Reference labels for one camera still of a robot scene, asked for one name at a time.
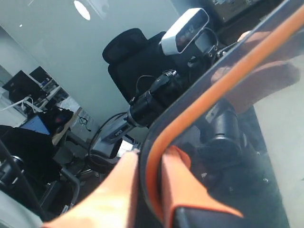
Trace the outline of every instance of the black office chair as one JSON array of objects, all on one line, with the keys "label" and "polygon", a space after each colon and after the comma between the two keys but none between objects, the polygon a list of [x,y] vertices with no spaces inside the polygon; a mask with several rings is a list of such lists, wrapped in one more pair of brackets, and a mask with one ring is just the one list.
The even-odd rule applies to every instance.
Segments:
[{"label": "black office chair", "polygon": [[148,75],[138,82],[138,94],[147,91],[163,71],[174,69],[179,74],[188,74],[188,61],[201,54],[192,45],[183,54],[165,56],[159,45],[165,32],[146,39],[140,29],[127,30],[115,37],[104,49],[103,58],[109,63],[108,72],[120,92],[129,102],[136,94],[140,76]]}]

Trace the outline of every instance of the white wall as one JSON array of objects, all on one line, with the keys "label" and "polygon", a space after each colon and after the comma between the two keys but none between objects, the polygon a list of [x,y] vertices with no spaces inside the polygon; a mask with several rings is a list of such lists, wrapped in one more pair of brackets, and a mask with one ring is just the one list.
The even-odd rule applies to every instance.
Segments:
[{"label": "white wall", "polygon": [[80,1],[90,21],[81,17],[73,0],[2,0],[0,25],[101,124],[128,108],[102,58],[105,46],[131,28],[150,38],[180,14],[170,0]]},{"label": "white wall", "polygon": [[0,27],[0,65],[14,76],[20,70],[30,74],[39,64]]}]

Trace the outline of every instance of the desk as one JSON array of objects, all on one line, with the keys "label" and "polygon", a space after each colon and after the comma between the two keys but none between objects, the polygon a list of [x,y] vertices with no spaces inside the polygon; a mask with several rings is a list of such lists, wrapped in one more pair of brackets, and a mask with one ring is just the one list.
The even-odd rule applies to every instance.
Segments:
[{"label": "desk", "polygon": [[74,123],[75,119],[78,118],[78,115],[81,111],[81,107],[77,109],[77,111],[73,114],[72,118],[69,120],[69,122],[66,123],[64,129],[58,133],[55,134],[52,138],[52,142],[54,145],[57,145],[59,143],[59,141],[61,140],[61,138],[64,136],[64,134],[67,132],[67,130],[69,129],[69,127]]}]

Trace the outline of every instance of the ceiling light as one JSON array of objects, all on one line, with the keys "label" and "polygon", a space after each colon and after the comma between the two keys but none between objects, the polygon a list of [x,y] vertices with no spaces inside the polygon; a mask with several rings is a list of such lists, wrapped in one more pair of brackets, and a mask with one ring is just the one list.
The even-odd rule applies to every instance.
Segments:
[{"label": "ceiling light", "polygon": [[81,2],[75,0],[74,1],[74,5],[75,5],[77,11],[80,13],[80,15],[84,19],[86,19],[86,20],[90,20],[91,19],[89,11],[87,11],[86,7]]}]

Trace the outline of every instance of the transparent plastic sheet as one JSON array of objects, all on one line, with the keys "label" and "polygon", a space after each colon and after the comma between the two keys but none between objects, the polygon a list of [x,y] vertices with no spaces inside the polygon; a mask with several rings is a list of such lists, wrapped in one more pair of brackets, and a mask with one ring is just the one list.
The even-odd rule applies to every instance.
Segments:
[{"label": "transparent plastic sheet", "polygon": [[[146,198],[145,162],[162,130],[302,4],[297,0],[283,2],[150,128],[140,162]],[[192,174],[210,195],[240,210],[253,227],[304,224],[301,218],[304,197],[300,197],[304,192],[300,187],[304,175],[300,170],[304,147],[300,121],[304,112],[303,42],[304,33],[300,30],[224,95],[215,104],[220,108],[209,109],[171,143],[190,156]],[[228,114],[222,116],[221,112],[227,109]],[[220,121],[214,120],[212,113],[220,116]]]}]

